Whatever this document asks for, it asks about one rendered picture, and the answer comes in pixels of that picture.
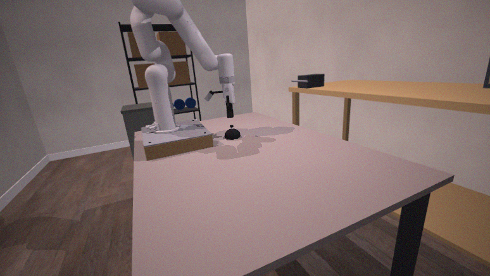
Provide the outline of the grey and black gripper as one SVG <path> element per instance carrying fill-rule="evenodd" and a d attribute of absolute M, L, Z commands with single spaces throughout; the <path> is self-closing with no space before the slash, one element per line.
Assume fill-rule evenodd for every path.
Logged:
<path fill-rule="evenodd" d="M 222 84 L 223 101 L 224 104 L 226 103 L 226 107 L 227 107 L 227 118 L 234 117 L 234 112 L 232 107 L 232 104 L 235 103 L 234 85 L 233 85 L 234 83 L 235 82 Z"/>

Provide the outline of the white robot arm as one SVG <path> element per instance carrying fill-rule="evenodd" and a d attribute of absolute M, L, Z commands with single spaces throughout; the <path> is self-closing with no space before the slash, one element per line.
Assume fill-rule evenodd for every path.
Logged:
<path fill-rule="evenodd" d="M 168 86 L 175 79 L 175 68 L 166 44 L 156 40 L 151 24 L 154 13 L 165 15 L 169 19 L 206 71 L 218 70 L 221 84 L 235 82 L 233 56 L 213 54 L 180 0 L 131 1 L 134 7 L 130 24 L 139 52 L 144 60 L 155 61 L 145 71 L 155 119 L 146 129 L 153 129 L 157 134 L 177 131 L 179 125 L 175 123 L 172 95 Z M 164 64 L 161 65 L 162 63 Z"/>

